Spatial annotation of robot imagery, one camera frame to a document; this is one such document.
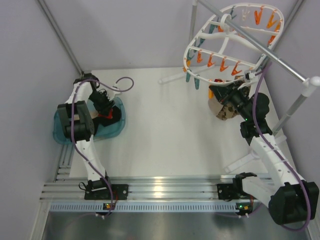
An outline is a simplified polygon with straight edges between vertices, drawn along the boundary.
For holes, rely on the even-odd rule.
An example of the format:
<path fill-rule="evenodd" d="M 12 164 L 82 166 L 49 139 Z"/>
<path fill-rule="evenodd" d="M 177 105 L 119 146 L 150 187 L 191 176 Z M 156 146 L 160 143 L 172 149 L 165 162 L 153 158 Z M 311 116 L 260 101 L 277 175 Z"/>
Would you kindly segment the white round clip hanger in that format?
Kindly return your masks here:
<path fill-rule="evenodd" d="M 237 7 L 233 11 L 233 15 L 235 16 L 233 21 L 235 21 L 237 24 L 240 24 L 241 26 L 265 29 L 272 14 L 271 10 L 263 10 L 260 15 L 259 25 L 257 25 L 255 21 L 255 12 L 255 8 L 249 8 L 249 14 L 247 15 L 246 19 L 243 19 L 243 9 L 241 7 Z M 199 30 L 194 29 L 194 33 L 197 34 L 202 27 L 200 27 Z M 258 59 L 261 56 L 260 51 L 250 49 L 233 39 L 229 40 L 226 49 L 224 50 L 224 54 L 253 64 L 257 63 Z M 196 56 L 193 57 L 193 59 L 190 61 L 189 67 L 191 72 L 195 73 L 201 66 L 207 65 L 209 61 L 214 63 L 213 67 L 201 72 L 199 75 L 205 79 L 210 80 L 210 83 L 216 82 L 218 85 L 226 85 L 228 83 L 240 80 L 244 77 L 244 72 L 249 70 L 248 66 L 241 63 L 239 65 L 235 65 L 235 63 L 230 60 L 225 60 L 224 62 L 222 62 L 221 58 L 217 56 L 210 56 L 209 54 L 202 53 L 201 62 L 197 62 Z"/>

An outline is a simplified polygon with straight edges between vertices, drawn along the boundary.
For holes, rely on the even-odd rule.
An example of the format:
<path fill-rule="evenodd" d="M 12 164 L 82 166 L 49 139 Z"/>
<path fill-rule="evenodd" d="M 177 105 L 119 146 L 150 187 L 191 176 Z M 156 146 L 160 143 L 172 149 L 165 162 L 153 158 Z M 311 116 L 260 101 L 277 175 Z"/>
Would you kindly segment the beige red patterned sock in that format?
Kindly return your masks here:
<path fill-rule="evenodd" d="M 90 116 L 91 118 L 94 119 L 98 119 L 98 120 L 112 120 L 113 119 L 113 110 L 110 110 L 108 113 L 106 114 L 102 114 L 99 113 L 98 111 L 94 110 L 90 112 Z"/>

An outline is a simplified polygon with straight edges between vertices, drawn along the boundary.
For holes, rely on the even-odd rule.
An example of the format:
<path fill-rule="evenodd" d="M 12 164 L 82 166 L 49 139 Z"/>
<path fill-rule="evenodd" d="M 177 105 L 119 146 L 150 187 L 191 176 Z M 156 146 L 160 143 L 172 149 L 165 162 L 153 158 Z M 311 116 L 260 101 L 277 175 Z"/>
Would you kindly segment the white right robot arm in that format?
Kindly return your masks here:
<path fill-rule="evenodd" d="M 315 182 L 307 182 L 285 159 L 276 146 L 276 139 L 268 126 L 270 100 L 262 92 L 249 97 L 249 89 L 240 83 L 227 86 L 210 85 L 210 91 L 218 103 L 230 104 L 244 119 L 240 123 L 241 136 L 261 159 L 267 169 L 273 187 L 253 172 L 243 172 L 233 178 L 233 192 L 238 198 L 248 195 L 268 208 L 278 225 L 313 220 L 316 216 L 320 190 Z"/>

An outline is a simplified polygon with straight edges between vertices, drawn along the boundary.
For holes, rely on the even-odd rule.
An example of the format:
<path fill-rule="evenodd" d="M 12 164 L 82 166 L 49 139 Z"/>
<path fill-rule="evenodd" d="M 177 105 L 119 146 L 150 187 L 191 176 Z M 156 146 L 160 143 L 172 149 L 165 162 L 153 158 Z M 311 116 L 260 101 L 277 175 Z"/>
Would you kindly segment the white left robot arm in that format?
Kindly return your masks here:
<path fill-rule="evenodd" d="M 57 113 L 64 136 L 83 159 L 87 171 L 86 191 L 96 192 L 107 199 L 113 194 L 113 186 L 97 155 L 94 122 L 87 106 L 90 96 L 97 90 L 98 82 L 93 77 L 77 79 L 68 100 L 57 106 Z"/>

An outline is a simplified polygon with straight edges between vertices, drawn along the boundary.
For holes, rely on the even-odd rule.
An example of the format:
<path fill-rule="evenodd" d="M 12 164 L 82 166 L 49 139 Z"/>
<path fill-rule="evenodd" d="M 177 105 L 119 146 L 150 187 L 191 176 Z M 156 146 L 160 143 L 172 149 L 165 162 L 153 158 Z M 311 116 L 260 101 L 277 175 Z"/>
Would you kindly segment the brown argyle sock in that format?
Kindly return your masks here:
<path fill-rule="evenodd" d="M 220 120 L 226 121 L 226 120 L 232 119 L 238 115 L 240 115 L 240 113 L 230 103 L 227 103 L 226 105 L 223 105 L 223 110 L 217 116 L 217 118 Z"/>

